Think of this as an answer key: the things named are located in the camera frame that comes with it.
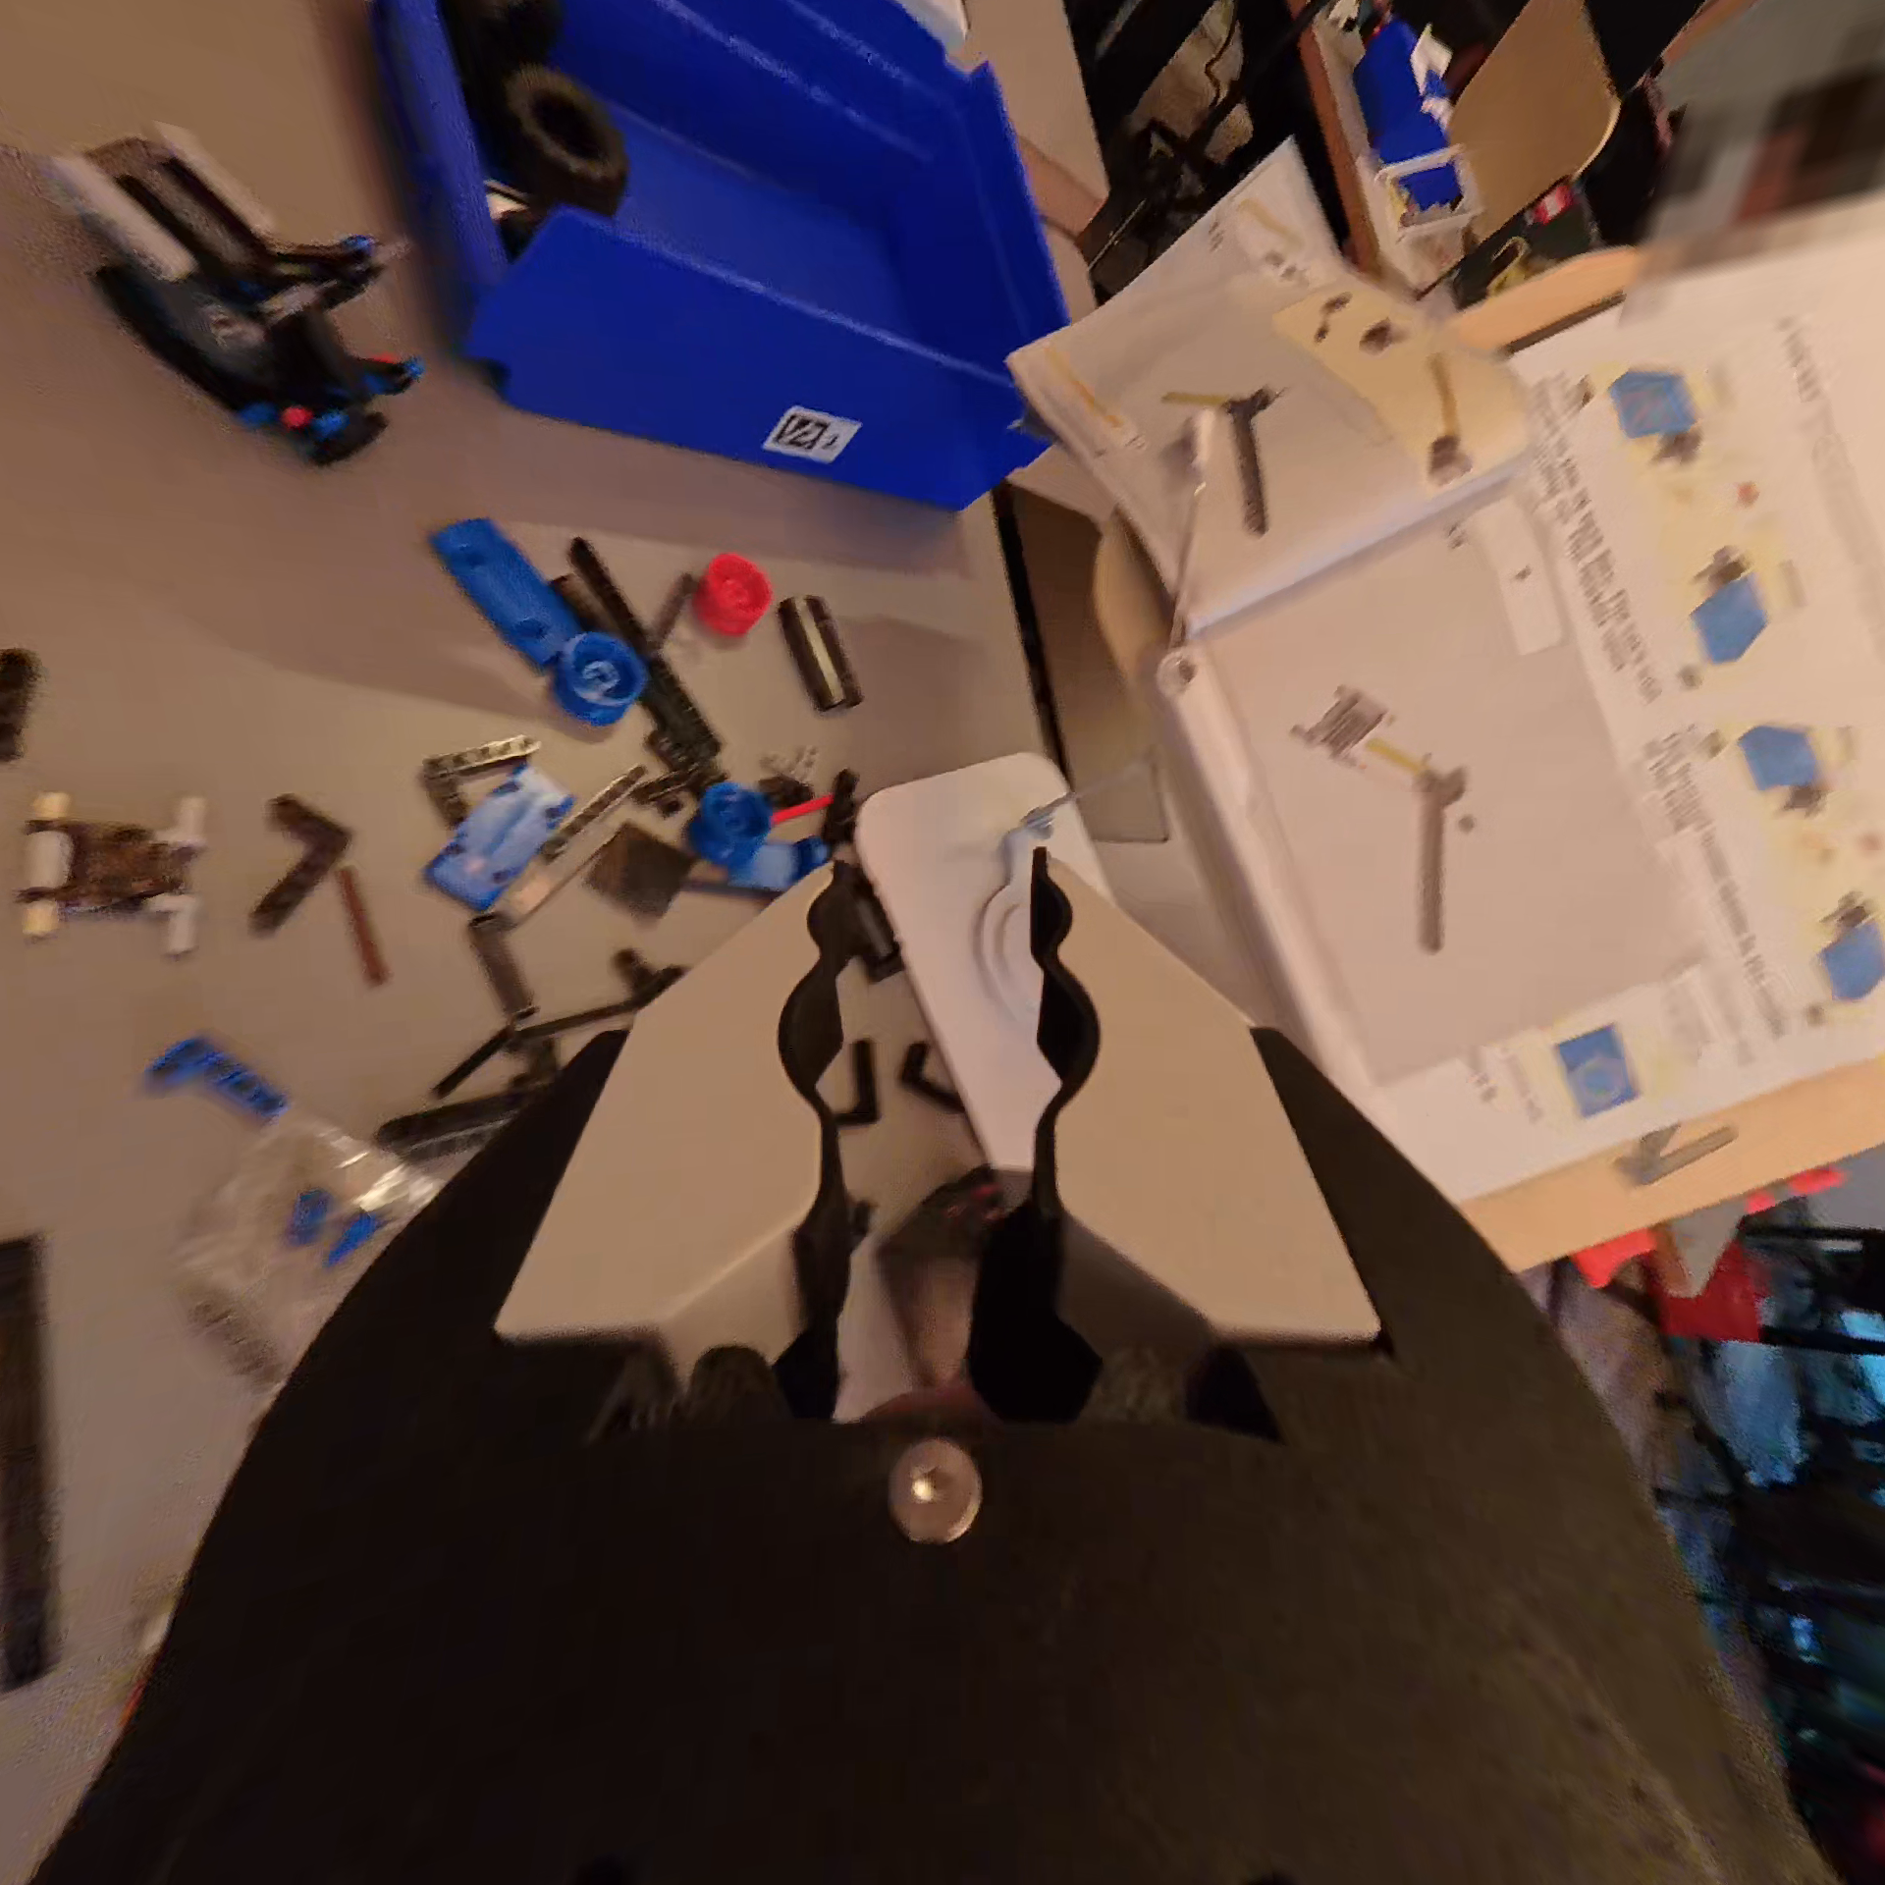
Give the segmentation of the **black smooth flat panel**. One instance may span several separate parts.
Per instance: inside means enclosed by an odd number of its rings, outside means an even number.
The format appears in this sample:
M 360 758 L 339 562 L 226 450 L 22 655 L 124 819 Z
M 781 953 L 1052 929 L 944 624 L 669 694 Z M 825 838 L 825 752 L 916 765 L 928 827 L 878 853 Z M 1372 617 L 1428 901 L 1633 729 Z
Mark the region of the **black smooth flat panel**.
M 586 866 L 584 884 L 636 919 L 658 925 L 687 887 L 694 866 L 694 853 L 625 820 Z

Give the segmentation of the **grey desk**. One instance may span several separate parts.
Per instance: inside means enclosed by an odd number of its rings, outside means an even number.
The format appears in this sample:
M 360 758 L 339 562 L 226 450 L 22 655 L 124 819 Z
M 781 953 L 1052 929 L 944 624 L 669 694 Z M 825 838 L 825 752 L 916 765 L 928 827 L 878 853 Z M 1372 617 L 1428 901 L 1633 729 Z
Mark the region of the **grey desk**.
M 159 121 L 295 239 L 405 222 L 364 5 L 4 5 L 4 646 L 40 663 L 4 767 L 4 1237 L 42 1246 L 59 1554 L 57 1662 L 4 1693 L 4 1881 L 31 1877 L 98 1771 L 257 1418 L 176 1292 L 178 1237 L 246 1126 L 153 1091 L 149 1060 L 203 1032 L 355 1132 L 416 1108 L 497 1020 L 418 879 L 441 841 L 418 767 L 527 729 L 580 793 L 622 767 L 625 737 L 546 710 L 426 532 L 490 514 L 548 560 L 589 533 L 654 598 L 675 558 L 641 549 L 741 549 L 858 611 L 864 652 L 907 655 L 887 706 L 816 722 L 786 657 L 705 650 L 698 688 L 758 765 L 861 743 L 903 780 L 1045 750 L 990 503 L 911 506 L 510 407 L 441 341 L 418 254 L 347 311 L 364 345 L 426 360 L 362 460 L 304 467 L 207 406 L 104 306 L 36 164 Z M 141 915 L 20 933 L 46 791 L 150 827 L 207 799 L 193 953 Z M 353 829 L 385 986 L 335 875 L 249 930 L 296 856 L 276 793 Z

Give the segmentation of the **clear zip bag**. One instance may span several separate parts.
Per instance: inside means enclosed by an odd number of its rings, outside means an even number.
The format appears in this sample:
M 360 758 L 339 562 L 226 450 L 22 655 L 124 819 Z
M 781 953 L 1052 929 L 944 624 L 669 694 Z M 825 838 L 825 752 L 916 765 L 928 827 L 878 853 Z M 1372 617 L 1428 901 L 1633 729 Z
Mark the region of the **clear zip bag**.
M 185 1320 L 269 1400 L 438 1192 L 438 1176 L 388 1149 L 286 1111 L 185 1225 L 176 1264 Z

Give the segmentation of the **black and blue model chassis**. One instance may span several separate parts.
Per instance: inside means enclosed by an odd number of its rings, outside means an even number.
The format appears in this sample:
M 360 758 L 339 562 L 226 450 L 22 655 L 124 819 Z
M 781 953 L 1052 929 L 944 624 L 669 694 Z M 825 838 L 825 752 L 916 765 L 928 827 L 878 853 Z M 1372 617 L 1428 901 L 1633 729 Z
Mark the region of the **black and blue model chassis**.
M 387 430 L 418 357 L 358 350 L 339 310 L 406 252 L 371 234 L 289 243 L 257 193 L 176 125 L 40 162 L 57 200 L 105 252 L 92 282 L 122 324 L 249 430 L 313 467 Z

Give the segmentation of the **black short liftarm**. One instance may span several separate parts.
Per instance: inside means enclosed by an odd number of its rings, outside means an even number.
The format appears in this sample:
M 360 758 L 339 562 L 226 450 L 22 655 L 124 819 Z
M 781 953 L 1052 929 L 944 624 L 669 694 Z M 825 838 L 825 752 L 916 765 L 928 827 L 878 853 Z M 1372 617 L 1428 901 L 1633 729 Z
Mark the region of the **black short liftarm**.
M 538 747 L 538 737 L 512 736 L 428 756 L 418 769 L 418 782 L 445 825 L 456 829 L 471 815 L 468 788 L 515 774 Z

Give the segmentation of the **blue short liftarm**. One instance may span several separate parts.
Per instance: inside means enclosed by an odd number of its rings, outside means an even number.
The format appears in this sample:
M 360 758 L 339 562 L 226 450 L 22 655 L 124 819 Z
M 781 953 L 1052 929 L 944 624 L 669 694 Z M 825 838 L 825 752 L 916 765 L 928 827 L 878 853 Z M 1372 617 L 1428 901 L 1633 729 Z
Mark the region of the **blue short liftarm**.
M 269 1124 L 289 1111 L 289 1098 L 216 1040 L 193 1035 L 159 1053 L 147 1067 L 154 1091 L 203 1091 L 239 1113 Z

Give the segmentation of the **black rubber tyre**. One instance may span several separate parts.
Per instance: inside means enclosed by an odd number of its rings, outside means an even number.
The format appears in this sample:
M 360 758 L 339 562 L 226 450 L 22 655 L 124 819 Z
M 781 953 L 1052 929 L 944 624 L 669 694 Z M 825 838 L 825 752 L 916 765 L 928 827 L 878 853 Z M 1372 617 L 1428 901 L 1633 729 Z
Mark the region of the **black rubber tyre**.
M 510 174 L 531 204 L 618 212 L 628 155 L 593 90 L 544 63 L 520 63 L 500 83 L 493 113 Z

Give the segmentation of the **black thin long beam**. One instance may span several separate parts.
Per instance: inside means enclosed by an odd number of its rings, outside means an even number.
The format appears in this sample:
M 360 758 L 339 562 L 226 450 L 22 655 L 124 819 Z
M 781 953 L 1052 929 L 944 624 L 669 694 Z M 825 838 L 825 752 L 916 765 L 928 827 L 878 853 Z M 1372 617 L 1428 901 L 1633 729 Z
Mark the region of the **black thin long beam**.
M 584 1007 L 572 1014 L 548 1020 L 531 1020 L 520 1027 L 510 1027 L 506 1035 L 506 1048 L 520 1053 L 527 1048 L 552 1043 L 554 1038 L 575 1030 L 599 1030 L 603 1023 L 610 1020 L 628 1020 L 631 1016 L 644 1011 L 667 990 L 685 981 L 687 972 L 690 970 L 685 965 L 665 965 L 658 970 L 648 970 L 644 965 L 636 976 L 628 977 L 631 986 L 622 1000 Z

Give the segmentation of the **black and grey brick assembly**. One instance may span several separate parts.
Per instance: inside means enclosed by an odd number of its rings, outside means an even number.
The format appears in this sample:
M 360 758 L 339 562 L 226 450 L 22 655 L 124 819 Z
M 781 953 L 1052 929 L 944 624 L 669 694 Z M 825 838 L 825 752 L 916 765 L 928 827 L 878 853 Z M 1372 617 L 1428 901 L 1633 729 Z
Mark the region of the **black and grey brick assembly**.
M 195 866 L 207 844 L 207 799 L 187 793 L 165 827 L 71 815 L 65 791 L 40 791 L 22 819 L 18 925 L 27 940 L 65 921 L 107 915 L 161 927 L 169 957 L 195 951 L 200 898 Z

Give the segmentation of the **open instruction booklet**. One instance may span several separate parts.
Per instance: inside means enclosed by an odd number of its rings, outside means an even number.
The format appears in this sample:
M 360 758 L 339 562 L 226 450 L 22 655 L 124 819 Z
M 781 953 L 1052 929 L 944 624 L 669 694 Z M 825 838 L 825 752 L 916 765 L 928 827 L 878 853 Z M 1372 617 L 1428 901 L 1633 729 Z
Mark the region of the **open instruction booklet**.
M 1389 1083 L 1703 967 L 1526 393 L 1345 258 L 1293 144 L 1007 365 L 1154 581 L 1130 666 L 1320 1046 Z

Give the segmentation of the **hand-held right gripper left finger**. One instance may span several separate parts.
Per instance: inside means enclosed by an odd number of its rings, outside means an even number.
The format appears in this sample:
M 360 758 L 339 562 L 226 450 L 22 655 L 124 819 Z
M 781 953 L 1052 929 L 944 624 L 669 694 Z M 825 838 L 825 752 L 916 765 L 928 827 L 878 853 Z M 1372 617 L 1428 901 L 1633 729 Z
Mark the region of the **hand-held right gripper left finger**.
M 499 1307 L 515 1343 L 625 1337 L 674 1375 L 758 1353 L 829 1421 L 858 1214 L 819 1082 L 841 1056 L 858 867 L 769 901 L 626 1030 Z

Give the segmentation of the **blue wheel rim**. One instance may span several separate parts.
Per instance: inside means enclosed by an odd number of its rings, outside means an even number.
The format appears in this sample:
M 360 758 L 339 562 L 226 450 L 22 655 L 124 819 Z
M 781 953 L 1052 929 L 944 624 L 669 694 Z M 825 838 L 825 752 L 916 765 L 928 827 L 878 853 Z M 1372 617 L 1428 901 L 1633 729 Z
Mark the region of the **blue wheel rim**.
M 577 630 L 549 660 L 549 694 L 557 706 L 590 727 L 613 727 L 644 695 L 647 661 L 622 636 Z
M 775 806 L 768 793 L 735 780 L 707 784 L 687 825 L 687 844 L 696 860 L 720 867 L 728 876 L 745 873 L 768 844 Z

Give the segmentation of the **blue rounded panel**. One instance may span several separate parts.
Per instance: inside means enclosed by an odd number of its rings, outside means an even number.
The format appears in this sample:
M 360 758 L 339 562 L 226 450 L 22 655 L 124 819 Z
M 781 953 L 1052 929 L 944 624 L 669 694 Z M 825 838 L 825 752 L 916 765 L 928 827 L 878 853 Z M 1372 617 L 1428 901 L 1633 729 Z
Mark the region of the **blue rounded panel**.
M 549 671 L 581 632 L 577 614 L 530 557 L 490 519 L 428 533 L 432 551 L 506 646 Z

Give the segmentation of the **blue flat panel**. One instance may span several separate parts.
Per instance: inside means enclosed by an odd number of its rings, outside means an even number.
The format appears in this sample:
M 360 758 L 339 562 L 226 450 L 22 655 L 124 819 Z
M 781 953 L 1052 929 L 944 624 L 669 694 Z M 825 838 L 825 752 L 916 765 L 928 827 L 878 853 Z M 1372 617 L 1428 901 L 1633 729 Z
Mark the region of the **blue flat panel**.
M 419 879 L 471 915 L 492 912 L 572 811 L 572 791 L 536 765 L 516 765 L 456 824 Z

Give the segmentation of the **printed task sheet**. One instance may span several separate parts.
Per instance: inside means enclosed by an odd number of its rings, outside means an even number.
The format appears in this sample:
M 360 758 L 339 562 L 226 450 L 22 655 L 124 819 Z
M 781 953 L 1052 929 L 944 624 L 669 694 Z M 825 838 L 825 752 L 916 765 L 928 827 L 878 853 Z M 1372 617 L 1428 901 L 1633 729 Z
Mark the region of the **printed task sheet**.
M 1518 504 L 1394 579 L 1366 762 L 1465 772 L 1382 1115 L 1453 1198 L 1880 1063 L 1880 223 L 1526 347 Z

